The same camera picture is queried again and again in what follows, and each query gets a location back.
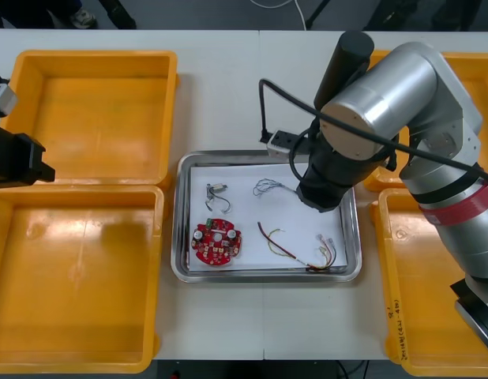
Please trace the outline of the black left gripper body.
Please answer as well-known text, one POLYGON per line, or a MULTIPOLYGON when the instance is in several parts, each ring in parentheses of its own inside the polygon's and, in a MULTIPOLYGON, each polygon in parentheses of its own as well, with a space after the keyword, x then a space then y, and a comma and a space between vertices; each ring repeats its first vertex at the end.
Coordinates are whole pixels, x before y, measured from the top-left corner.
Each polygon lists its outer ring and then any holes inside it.
POLYGON ((11 186, 15 181, 14 135, 0 128, 0 188, 11 186))

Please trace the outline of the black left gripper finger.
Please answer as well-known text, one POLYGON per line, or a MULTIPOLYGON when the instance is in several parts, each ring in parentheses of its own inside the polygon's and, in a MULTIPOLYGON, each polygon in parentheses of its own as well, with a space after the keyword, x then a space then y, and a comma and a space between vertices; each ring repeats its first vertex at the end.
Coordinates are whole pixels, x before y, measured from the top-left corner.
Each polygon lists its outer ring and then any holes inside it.
POLYGON ((16 137, 20 147, 18 182, 23 186, 30 186, 43 179, 42 154, 45 148, 25 133, 19 133, 16 137))
POLYGON ((35 164, 32 168, 32 181, 53 182, 55 180, 55 169, 45 163, 35 164))

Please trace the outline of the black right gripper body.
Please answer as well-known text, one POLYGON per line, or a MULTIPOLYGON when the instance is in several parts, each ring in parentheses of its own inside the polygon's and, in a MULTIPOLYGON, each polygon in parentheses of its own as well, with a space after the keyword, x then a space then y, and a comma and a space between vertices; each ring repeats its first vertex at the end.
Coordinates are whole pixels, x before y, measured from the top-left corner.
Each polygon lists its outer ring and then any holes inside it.
POLYGON ((325 178, 312 163, 308 164, 296 194, 299 200, 319 212, 329 212, 340 205, 351 186, 341 186, 325 178))

